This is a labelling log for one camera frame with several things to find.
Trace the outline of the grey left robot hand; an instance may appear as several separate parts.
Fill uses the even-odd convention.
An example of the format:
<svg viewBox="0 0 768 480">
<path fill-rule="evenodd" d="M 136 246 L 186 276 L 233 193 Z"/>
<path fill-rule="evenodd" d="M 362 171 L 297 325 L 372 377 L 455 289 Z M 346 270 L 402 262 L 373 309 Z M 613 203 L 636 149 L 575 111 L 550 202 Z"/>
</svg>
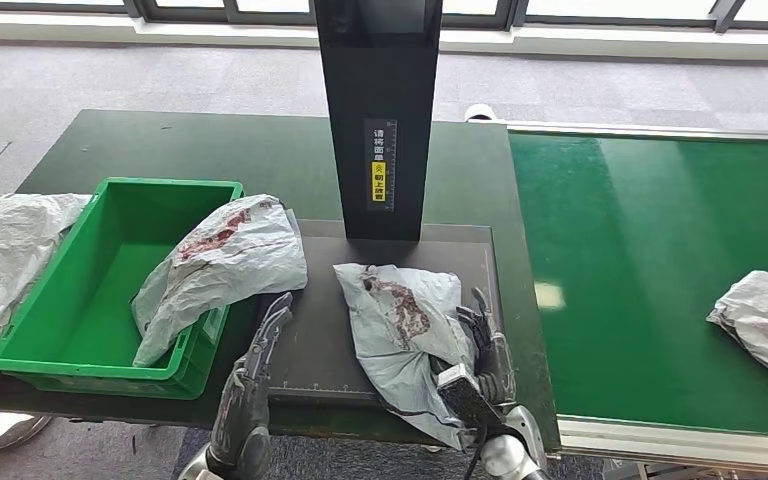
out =
<svg viewBox="0 0 768 480">
<path fill-rule="evenodd" d="M 222 479 L 261 479 L 268 470 L 269 369 L 281 330 L 293 318 L 292 301 L 293 295 L 285 292 L 269 305 L 223 387 L 205 450 L 208 470 Z"/>
</svg>

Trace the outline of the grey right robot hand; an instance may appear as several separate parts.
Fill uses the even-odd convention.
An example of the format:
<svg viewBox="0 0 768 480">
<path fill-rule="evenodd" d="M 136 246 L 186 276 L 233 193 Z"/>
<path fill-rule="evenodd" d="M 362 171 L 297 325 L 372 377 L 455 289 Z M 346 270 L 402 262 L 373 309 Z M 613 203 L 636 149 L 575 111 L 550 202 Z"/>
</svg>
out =
<svg viewBox="0 0 768 480">
<path fill-rule="evenodd" d="M 456 307 L 456 320 L 472 348 L 473 365 L 458 364 L 454 373 L 444 374 L 451 362 L 430 357 L 432 378 L 443 385 L 463 371 L 473 380 L 484 398 L 495 407 L 512 406 L 516 400 L 516 383 L 511 353 L 502 323 L 496 318 L 491 302 L 478 287 L 471 289 L 473 304 Z"/>
</svg>

